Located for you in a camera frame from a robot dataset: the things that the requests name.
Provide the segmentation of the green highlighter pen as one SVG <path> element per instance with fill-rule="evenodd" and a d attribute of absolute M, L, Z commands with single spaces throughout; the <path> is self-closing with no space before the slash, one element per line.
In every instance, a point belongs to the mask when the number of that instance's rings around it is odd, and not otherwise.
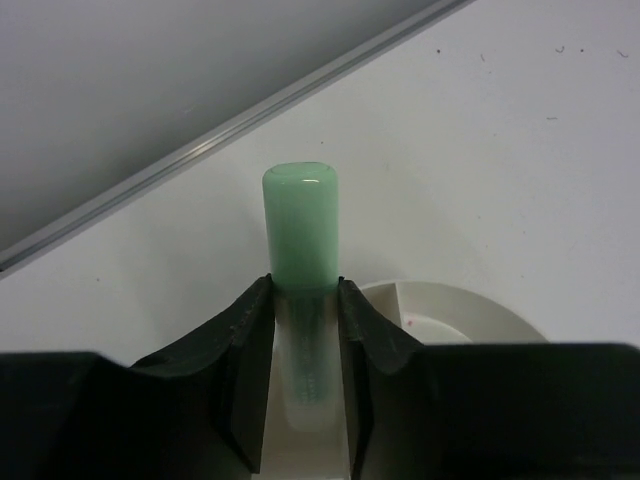
<path fill-rule="evenodd" d="M 341 401 L 338 176 L 324 163 L 279 164 L 262 189 L 285 417 L 323 431 Z"/>

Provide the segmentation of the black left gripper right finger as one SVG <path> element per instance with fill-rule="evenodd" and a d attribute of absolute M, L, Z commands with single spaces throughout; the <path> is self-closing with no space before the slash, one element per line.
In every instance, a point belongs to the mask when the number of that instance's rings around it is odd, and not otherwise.
<path fill-rule="evenodd" d="M 427 346 L 338 287 L 354 479 L 635 479 L 639 351 Z"/>

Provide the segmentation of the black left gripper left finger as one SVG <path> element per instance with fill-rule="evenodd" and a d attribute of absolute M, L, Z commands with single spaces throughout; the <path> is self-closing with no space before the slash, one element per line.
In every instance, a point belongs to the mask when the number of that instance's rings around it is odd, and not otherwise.
<path fill-rule="evenodd" d="M 124 366 L 94 352 L 1 357 L 5 479 L 248 479 L 260 469 L 273 285 Z"/>

